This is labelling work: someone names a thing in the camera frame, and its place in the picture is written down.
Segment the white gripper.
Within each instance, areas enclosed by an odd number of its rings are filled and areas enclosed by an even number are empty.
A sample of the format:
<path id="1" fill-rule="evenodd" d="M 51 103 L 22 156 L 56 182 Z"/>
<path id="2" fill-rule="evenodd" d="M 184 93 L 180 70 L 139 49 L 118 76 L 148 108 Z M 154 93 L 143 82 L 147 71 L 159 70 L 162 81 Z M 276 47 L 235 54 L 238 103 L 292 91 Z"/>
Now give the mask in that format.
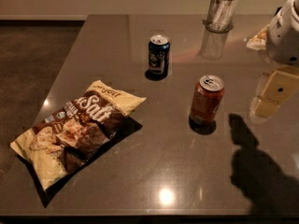
<path id="1" fill-rule="evenodd" d="M 269 23 L 266 50 L 269 57 L 289 65 L 299 64 L 299 0 L 287 0 Z M 268 119 L 299 90 L 299 68 L 281 66 L 263 73 L 250 113 Z"/>

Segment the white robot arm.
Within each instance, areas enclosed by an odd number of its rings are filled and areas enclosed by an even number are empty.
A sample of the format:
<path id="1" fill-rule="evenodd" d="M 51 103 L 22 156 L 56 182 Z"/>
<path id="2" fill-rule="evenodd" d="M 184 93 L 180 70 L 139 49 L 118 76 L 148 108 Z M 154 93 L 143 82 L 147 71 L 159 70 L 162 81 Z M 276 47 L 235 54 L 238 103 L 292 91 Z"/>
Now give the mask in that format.
<path id="1" fill-rule="evenodd" d="M 287 0 L 247 47 L 275 66 L 264 74 L 250 106 L 252 115 L 268 119 L 299 90 L 299 0 Z"/>

